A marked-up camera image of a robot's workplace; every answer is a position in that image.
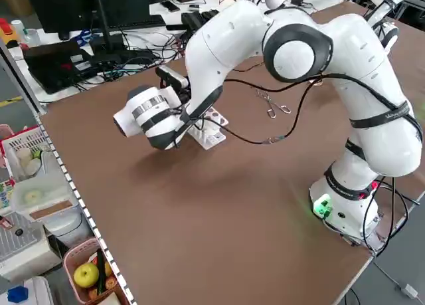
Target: brown tabletop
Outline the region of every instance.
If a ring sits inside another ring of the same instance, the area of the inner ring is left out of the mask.
[[[326,22],[349,11],[359,9],[344,3],[315,19]],[[400,32],[392,62],[420,117],[425,36],[405,25]],[[239,68],[257,62],[247,60]],[[185,74],[183,60],[170,65]],[[263,66],[229,77],[282,86]],[[336,301],[369,253],[350,247],[310,210],[309,186],[343,153],[350,132],[330,84],[314,88],[297,130],[283,142],[253,146],[228,136],[205,151],[187,136],[180,149],[167,152],[153,149],[144,136],[122,137],[112,121],[127,92],[141,84],[159,85],[154,70],[56,102],[41,118],[137,303]],[[304,88],[273,98],[295,110]],[[226,83],[214,106],[231,129],[254,140],[286,132],[294,119],[281,113],[269,119],[266,103],[237,83]],[[417,196],[423,171],[421,165],[398,179],[398,188]],[[386,209],[388,194],[381,196]]]

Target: apple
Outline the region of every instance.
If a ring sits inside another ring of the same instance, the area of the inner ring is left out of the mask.
[[[93,263],[84,263],[74,272],[74,281],[79,287],[89,288],[99,279],[99,270]]]

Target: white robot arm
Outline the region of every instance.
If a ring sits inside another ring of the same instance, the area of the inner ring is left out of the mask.
[[[365,19],[368,24],[375,28],[399,3],[405,0],[384,0],[377,8],[371,11]]]
[[[387,54],[397,41],[398,28],[393,23],[383,21],[383,19],[402,1],[405,0],[384,0],[365,16],[365,19],[377,34]]]
[[[320,25],[295,7],[264,14],[251,2],[237,2],[189,41],[185,61],[192,98],[181,114],[173,114],[161,91],[152,87],[136,91],[114,118],[124,134],[135,133],[128,130],[128,123],[135,121],[153,147],[170,149],[216,102],[227,74],[249,56],[260,54],[270,74],[281,82],[338,73],[376,92],[373,96],[343,76],[333,79],[348,109],[353,133],[343,157],[310,189],[314,213],[361,240],[363,218],[375,190],[373,181],[378,175],[406,175],[419,166],[422,130],[414,124],[412,106],[380,41],[359,15],[343,15]],[[372,202],[365,234],[376,226],[377,210]]]

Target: scissors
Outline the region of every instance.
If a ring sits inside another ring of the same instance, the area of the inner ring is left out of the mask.
[[[265,91],[261,91],[259,89],[256,89],[255,95],[257,97],[263,98],[263,99],[265,99],[265,101],[267,101],[267,103],[270,106],[270,109],[267,110],[267,114],[268,114],[269,117],[271,117],[271,119],[276,118],[276,113],[273,109],[273,106],[275,106],[277,109],[284,112],[285,114],[290,114],[292,112],[287,106],[279,106],[277,103],[275,103],[272,100],[272,98],[269,96],[269,94]]]

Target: computer monitor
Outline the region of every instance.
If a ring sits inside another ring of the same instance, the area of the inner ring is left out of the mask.
[[[149,18],[151,0],[101,0],[108,26],[127,25]],[[30,0],[46,33],[100,28],[96,0]]]

